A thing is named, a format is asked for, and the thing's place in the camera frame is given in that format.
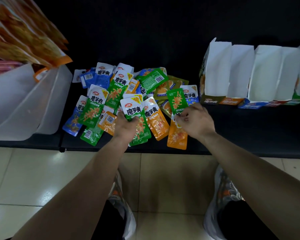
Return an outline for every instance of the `person's left hand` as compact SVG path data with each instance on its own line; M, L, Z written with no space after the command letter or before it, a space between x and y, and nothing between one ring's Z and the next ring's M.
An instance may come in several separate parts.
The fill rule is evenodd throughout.
M137 133L138 122L138 116L134 117L132 121L128 121L124 117L124 113L119 112L117 116L116 125L114 127L113 139L118 139L118 141L121 141L128 146L128 144L132 141L132 139Z

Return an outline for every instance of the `person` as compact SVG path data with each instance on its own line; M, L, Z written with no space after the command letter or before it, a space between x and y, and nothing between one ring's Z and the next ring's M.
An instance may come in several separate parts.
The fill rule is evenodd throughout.
M300 239L300 181L217 134L200 104L184 109L176 121L219 162L203 223L212 238ZM136 222L117 169L137 123L120 112L113 138L12 240L131 237Z

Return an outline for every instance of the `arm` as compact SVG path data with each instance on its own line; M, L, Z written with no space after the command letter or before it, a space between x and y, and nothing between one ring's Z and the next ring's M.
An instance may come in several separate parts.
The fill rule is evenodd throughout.
M138 118L118 114L114 137L87 166L14 235L12 240L91 239Z
M279 239L300 239L300 181L218 135L211 116L200 104L184 109L176 121L211 152Z

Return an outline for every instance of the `gray sneaker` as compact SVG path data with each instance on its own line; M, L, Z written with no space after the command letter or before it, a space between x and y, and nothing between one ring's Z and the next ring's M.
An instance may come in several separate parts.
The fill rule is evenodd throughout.
M118 210L120 216L124 219L126 225L124 228L124 239L129 239L136 231L136 219L132 213L132 210L128 206L128 203L124 200L122 194L122 182L119 171L114 178L111 191L108 195L108 200Z
M204 215L203 227L210 237L215 240L226 240L222 234L217 214L230 201L244 200L232 181L228 178L225 171L219 165L214 176L215 191L207 212Z

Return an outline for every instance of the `black pants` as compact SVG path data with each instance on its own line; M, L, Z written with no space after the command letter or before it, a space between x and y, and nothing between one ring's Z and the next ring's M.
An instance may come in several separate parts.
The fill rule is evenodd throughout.
M230 201L217 216L220 229L227 240L278 239L243 200ZM124 219L106 201L91 239L122 240L124 227Z

